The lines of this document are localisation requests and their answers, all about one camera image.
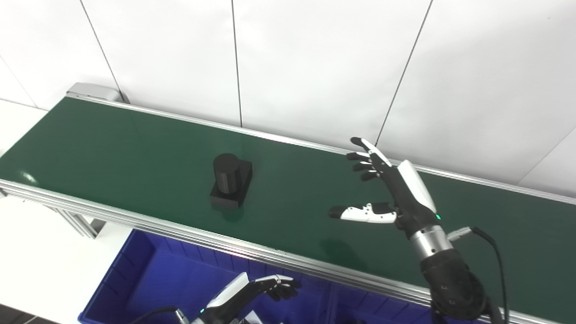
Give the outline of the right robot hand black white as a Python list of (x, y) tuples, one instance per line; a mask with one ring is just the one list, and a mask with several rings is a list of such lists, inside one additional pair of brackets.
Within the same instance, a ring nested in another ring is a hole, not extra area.
[(411, 238), (416, 232), (440, 226), (434, 201), (413, 164), (404, 160), (395, 166), (375, 145), (361, 137), (351, 142), (360, 146), (362, 152), (346, 155), (348, 160), (358, 161), (353, 171), (363, 171), (361, 180), (379, 179), (385, 183), (393, 199), (388, 202), (365, 205), (333, 206), (328, 215), (331, 219), (373, 224), (395, 224)]

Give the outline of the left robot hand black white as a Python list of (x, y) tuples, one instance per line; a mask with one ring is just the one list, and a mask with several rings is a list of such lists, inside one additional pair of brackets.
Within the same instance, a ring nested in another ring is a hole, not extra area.
[(272, 300), (288, 300), (298, 295), (301, 282), (286, 275), (268, 275), (250, 280), (246, 272), (237, 275), (213, 297), (192, 324), (262, 324), (263, 321), (250, 311), (239, 316), (255, 298), (267, 295)]

